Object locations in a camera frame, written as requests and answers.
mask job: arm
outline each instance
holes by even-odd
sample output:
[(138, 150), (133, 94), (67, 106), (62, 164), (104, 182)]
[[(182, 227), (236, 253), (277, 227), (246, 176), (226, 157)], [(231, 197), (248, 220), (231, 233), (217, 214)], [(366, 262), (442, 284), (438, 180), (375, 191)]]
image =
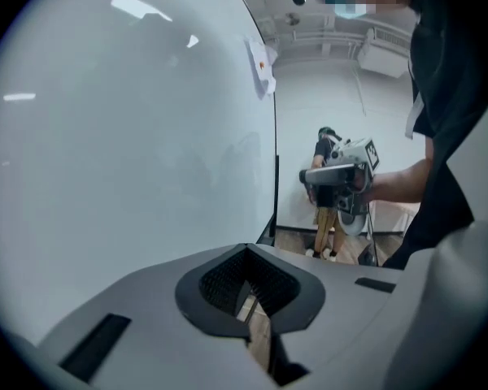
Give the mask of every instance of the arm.
[(382, 200), (388, 202), (420, 202), (429, 178), (434, 145), (425, 138), (425, 158), (408, 169), (375, 175), (373, 186), (364, 194), (367, 202)]
[(311, 163), (311, 169), (315, 169), (317, 167), (322, 167), (324, 164), (324, 156), (321, 154), (317, 154), (313, 159)]

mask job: khaki pants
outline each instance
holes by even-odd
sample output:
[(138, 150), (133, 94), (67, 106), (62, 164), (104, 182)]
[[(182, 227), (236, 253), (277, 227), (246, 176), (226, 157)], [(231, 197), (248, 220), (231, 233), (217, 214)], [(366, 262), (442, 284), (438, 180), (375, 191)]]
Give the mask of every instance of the khaki pants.
[(337, 253), (342, 248), (346, 233), (343, 231), (338, 219), (338, 212), (334, 208), (318, 208), (315, 213), (314, 224), (318, 224), (316, 232), (315, 251), (321, 253), (327, 247), (329, 231), (334, 227), (333, 251)]

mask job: floor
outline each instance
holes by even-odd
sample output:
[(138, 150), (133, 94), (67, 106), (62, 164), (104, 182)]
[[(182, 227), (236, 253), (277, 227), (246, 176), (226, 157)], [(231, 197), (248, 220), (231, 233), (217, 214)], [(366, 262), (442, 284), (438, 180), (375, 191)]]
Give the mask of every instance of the floor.
[[(379, 264), (391, 256), (394, 251), (401, 245), (403, 238), (401, 236), (376, 236), (376, 248)], [(315, 240), (315, 234), (306, 234), (301, 232), (277, 230), (275, 235), (275, 247), (297, 254), (305, 254), (306, 248)], [(332, 244), (332, 235), (329, 236), (329, 243)], [(367, 247), (369, 241), (364, 236), (346, 238), (343, 249), (337, 256), (337, 262), (345, 264), (357, 264), (358, 256)], [(250, 312), (255, 298), (249, 296), (242, 307), (238, 319), (244, 321)], [(269, 327), (269, 318), (264, 310), (258, 304), (255, 312), (249, 320), (251, 342), (248, 345), (253, 358), (262, 366), (264, 371), (268, 370), (269, 348), (271, 330)]]
[[(377, 257), (380, 266), (401, 245), (401, 236), (375, 236)], [(277, 230), (275, 235), (275, 247), (297, 254), (305, 254), (306, 248), (314, 243), (315, 234), (303, 232)], [(329, 235), (329, 247), (332, 248), (333, 235)], [(343, 248), (338, 253), (336, 261), (346, 264), (358, 264), (358, 256), (369, 245), (370, 241), (365, 236), (348, 236)]]

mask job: person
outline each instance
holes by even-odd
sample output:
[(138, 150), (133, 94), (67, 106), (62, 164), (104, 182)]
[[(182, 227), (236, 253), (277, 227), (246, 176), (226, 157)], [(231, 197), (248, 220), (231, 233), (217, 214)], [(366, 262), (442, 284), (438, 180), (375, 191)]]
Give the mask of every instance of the person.
[[(477, 5), (467, 0), (370, 1), (377, 11), (405, 4), (419, 18), (410, 46), (414, 106), (407, 134), (425, 136), (425, 154), (408, 169), (375, 175), (364, 194), (367, 202), (420, 202), (402, 245), (384, 264), (404, 269), (413, 253), (435, 247), (473, 221), (448, 159), (488, 107), (488, 50), (479, 34), (488, 7), (475, 18), (471, 11)], [(357, 179), (363, 185), (361, 175)]]
[[(331, 157), (331, 152), (333, 151), (334, 146), (341, 140), (342, 138), (336, 134), (332, 128), (321, 128), (318, 131), (318, 142), (316, 143), (311, 168), (315, 169), (323, 167)], [(306, 189), (311, 203), (316, 204), (315, 191), (309, 186), (307, 186)], [(336, 262), (336, 257), (342, 249), (346, 237), (346, 234), (340, 225), (337, 211), (333, 208), (319, 207), (316, 209), (313, 223), (318, 225), (314, 249), (311, 247), (308, 248), (306, 250), (306, 255)], [(327, 244), (331, 228), (334, 228), (333, 248), (329, 249)]]

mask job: air conditioner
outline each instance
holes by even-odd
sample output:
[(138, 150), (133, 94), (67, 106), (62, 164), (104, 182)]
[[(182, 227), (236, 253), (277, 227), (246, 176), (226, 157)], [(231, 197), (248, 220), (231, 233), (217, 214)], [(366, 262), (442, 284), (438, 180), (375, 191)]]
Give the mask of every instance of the air conditioner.
[(379, 28), (370, 28), (358, 53), (362, 69), (399, 78), (408, 70), (410, 41)]

